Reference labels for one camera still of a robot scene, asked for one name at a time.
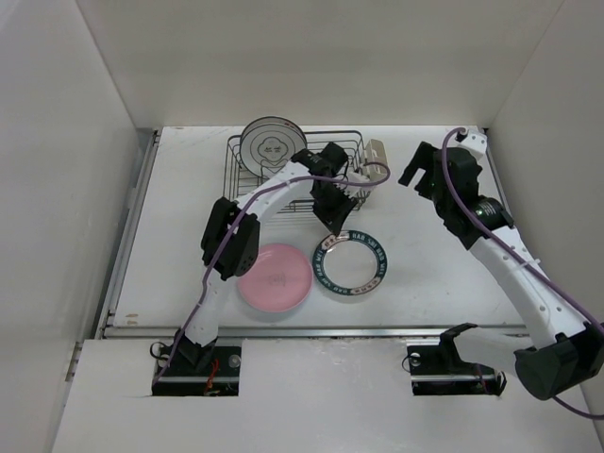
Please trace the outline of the dark green rimmed plate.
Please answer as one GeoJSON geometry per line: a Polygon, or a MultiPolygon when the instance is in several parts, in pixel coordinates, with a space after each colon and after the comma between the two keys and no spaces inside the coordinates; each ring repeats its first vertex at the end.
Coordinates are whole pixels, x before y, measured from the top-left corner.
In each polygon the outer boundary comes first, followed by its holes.
{"type": "Polygon", "coordinates": [[[316,245],[311,267],[317,282],[339,296],[371,293],[388,271],[385,248],[369,233],[349,229],[316,245]]]}

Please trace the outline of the pink plastic plate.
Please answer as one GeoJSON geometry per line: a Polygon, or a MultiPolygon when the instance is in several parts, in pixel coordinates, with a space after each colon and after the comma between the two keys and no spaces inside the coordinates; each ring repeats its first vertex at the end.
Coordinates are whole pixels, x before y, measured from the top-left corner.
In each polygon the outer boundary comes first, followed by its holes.
{"type": "Polygon", "coordinates": [[[306,253],[285,243],[262,245],[251,270],[236,282],[239,310],[260,323],[286,320],[299,311],[312,285],[306,253]]]}

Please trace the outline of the white flower pattern plate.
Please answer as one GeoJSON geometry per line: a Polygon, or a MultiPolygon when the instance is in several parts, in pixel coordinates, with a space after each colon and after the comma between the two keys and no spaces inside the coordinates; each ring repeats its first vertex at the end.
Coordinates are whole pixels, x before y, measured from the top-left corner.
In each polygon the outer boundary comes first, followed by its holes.
{"type": "Polygon", "coordinates": [[[264,116],[243,129],[240,158],[249,172],[270,178],[306,147],[306,135],[298,125],[283,117],[264,116]]]}

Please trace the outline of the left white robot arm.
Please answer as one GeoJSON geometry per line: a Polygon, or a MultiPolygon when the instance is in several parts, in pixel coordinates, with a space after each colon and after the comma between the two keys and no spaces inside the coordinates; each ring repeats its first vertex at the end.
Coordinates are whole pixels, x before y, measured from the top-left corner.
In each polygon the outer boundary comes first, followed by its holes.
{"type": "Polygon", "coordinates": [[[245,275],[255,264],[263,222],[308,194],[315,217],[329,232],[341,232],[357,205],[336,179],[347,163],[347,154],[336,143],[328,143],[319,153],[303,149],[257,189],[235,201],[222,197],[214,203],[201,240],[202,293],[173,345],[187,372],[197,375],[209,368],[219,309],[231,289],[228,281],[245,275]]]}

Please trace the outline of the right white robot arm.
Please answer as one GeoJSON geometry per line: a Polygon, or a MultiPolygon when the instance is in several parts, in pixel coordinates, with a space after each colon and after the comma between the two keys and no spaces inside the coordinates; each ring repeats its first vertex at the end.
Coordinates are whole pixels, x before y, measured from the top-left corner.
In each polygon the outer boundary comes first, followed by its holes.
{"type": "Polygon", "coordinates": [[[479,194],[482,168],[471,153],[422,142],[399,184],[409,185],[418,170],[424,174],[415,190],[490,272],[528,330],[522,340],[472,323],[452,327],[440,336],[439,364],[451,374],[473,364],[510,373],[539,400],[596,376],[603,365],[603,326],[551,288],[510,214],[496,199],[479,194]]]}

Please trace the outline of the beige plastic cutlery holder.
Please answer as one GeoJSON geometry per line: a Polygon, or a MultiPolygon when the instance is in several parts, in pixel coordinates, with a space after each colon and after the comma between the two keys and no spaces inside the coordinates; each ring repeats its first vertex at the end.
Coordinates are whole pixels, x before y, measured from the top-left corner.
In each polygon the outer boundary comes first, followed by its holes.
{"type": "Polygon", "coordinates": [[[361,155],[361,174],[368,182],[380,183],[389,177],[388,161],[384,143],[370,139],[361,155]]]}

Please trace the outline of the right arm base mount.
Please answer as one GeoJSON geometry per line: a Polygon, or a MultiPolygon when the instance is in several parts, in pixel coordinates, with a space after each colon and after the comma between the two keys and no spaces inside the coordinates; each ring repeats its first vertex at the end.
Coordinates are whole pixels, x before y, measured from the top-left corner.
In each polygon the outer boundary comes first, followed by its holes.
{"type": "Polygon", "coordinates": [[[461,361],[440,339],[411,340],[401,367],[411,377],[414,396],[490,395],[499,397],[507,377],[482,364],[461,361]]]}

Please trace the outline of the metal front rail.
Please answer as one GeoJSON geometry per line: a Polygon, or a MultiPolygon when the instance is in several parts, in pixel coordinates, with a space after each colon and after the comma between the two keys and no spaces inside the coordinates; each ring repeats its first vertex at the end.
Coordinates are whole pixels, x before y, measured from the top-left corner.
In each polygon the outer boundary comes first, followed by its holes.
{"type": "MultiPolygon", "coordinates": [[[[449,326],[427,327],[220,327],[225,338],[428,338],[438,337],[449,326]]],[[[114,327],[99,330],[97,339],[173,338],[176,327],[114,327]]]]}

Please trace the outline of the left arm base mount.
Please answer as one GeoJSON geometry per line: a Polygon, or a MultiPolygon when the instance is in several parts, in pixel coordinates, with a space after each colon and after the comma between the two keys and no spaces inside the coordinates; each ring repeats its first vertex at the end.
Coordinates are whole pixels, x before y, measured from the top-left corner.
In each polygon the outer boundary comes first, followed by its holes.
{"type": "Polygon", "coordinates": [[[202,368],[195,368],[179,353],[167,364],[172,347],[164,342],[153,342],[149,352],[156,361],[151,383],[153,396],[237,396],[240,387],[243,341],[219,339],[210,348],[210,357],[202,368]]]}

